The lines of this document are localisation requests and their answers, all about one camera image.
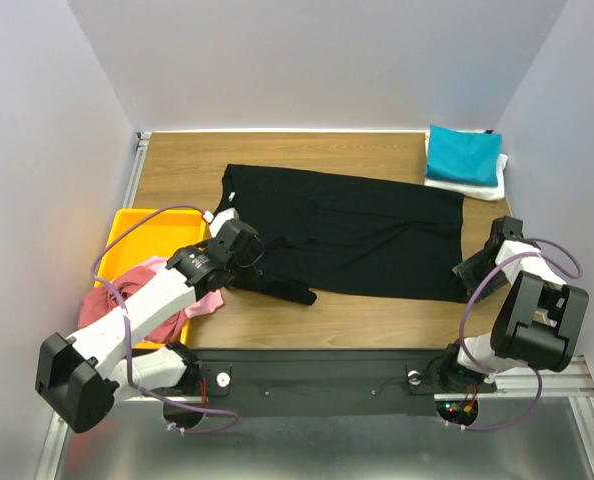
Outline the black t shirt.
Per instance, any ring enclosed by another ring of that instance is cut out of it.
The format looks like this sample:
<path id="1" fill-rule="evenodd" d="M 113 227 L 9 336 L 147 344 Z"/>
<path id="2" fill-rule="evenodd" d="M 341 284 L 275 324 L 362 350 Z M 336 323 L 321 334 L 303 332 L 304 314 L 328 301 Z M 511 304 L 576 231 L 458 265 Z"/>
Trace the black t shirt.
<path id="1" fill-rule="evenodd" d="M 317 290 L 462 303 L 461 194 L 421 185 L 230 164 L 219 211 L 260 242 L 232 285 L 304 305 Z"/>

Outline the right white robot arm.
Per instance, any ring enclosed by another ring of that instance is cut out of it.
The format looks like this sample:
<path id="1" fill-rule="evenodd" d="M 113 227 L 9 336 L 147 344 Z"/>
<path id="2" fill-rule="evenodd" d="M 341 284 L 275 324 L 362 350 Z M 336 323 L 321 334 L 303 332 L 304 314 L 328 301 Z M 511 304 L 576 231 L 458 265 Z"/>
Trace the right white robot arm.
<path id="1" fill-rule="evenodd" d="M 445 351 L 438 367 L 439 384 L 447 391 L 479 386 L 513 368 L 561 372 L 570 364 L 589 304 L 588 293 L 566 280 L 574 273 L 548 258 L 540 248 L 552 241 L 523 236 L 523 222 L 504 216 L 492 222 L 483 248 L 453 268 L 464 285 L 468 303 L 459 338 Z M 466 335 L 472 307 L 508 285 L 510 290 L 491 331 Z"/>

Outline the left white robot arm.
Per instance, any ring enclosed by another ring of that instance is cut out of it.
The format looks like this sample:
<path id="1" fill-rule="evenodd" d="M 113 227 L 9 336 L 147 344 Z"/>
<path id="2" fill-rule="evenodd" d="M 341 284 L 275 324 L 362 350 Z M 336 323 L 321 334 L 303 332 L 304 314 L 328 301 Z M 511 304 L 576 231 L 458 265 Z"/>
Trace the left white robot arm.
<path id="1" fill-rule="evenodd" d="M 199 372 L 180 344 L 133 357 L 133 347 L 165 320 L 225 287 L 263 254 L 258 232 L 231 218 L 216 220 L 211 236 L 179 248 L 141 289 L 93 324 L 67 337 L 54 333 L 40 348 L 35 390 L 75 433 L 100 423 L 113 406 L 139 394 L 161 402 L 161 388 Z"/>

